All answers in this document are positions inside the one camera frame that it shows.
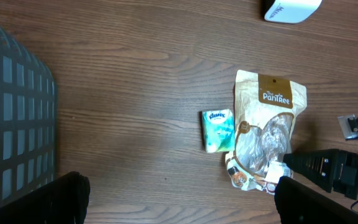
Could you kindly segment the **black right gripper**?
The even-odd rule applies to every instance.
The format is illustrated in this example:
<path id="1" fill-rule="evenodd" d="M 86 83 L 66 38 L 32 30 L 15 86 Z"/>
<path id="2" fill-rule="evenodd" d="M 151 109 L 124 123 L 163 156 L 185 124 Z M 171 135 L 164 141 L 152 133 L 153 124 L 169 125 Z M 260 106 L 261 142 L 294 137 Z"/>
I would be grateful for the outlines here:
<path id="1" fill-rule="evenodd" d="M 326 192 L 331 193 L 334 189 L 335 192 L 356 200 L 358 198 L 358 153 L 339 152 L 339 149 L 294 152 L 285 154 L 283 162 L 291 170 L 303 175 Z M 338 178 L 334 180 L 336 169 Z"/>

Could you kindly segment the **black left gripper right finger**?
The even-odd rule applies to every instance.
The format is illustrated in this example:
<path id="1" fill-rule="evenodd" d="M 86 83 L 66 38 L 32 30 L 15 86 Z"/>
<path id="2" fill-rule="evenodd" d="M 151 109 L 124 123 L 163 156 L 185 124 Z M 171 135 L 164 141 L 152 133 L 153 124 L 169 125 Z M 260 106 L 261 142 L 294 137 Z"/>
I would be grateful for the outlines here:
<path id="1" fill-rule="evenodd" d="M 358 224 L 358 213 L 290 177 L 281 177 L 274 201 L 282 223 Z"/>

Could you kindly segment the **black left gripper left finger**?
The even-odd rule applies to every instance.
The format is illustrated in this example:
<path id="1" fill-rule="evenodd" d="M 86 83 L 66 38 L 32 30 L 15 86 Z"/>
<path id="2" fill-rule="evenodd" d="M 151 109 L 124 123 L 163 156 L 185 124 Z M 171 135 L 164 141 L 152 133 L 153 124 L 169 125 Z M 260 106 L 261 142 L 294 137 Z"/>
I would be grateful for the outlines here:
<path id="1" fill-rule="evenodd" d="M 0 208 L 0 223 L 84 223 L 90 200 L 90 181 L 69 172 Z"/>

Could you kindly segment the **brown beige snack pouch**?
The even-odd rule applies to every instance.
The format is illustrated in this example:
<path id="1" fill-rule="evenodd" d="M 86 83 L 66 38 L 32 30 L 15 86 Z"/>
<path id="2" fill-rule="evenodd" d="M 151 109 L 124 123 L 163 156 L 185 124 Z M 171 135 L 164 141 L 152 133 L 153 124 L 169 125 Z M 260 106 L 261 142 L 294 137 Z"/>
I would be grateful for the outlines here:
<path id="1" fill-rule="evenodd" d="M 237 71 L 235 149 L 225 155 L 235 188 L 274 194 L 281 177 L 292 177 L 283 157 L 292 152 L 296 118 L 306 107 L 305 86 L 280 77 Z"/>

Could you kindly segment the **small teal tissue pack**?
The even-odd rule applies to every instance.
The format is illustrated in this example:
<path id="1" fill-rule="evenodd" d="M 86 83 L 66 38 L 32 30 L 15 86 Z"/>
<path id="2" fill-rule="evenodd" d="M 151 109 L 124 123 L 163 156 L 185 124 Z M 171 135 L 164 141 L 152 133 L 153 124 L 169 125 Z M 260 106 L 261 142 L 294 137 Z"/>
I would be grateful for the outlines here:
<path id="1" fill-rule="evenodd" d="M 235 133 L 232 111 L 230 109 L 203 111 L 201 117 L 206 152 L 234 151 Z"/>

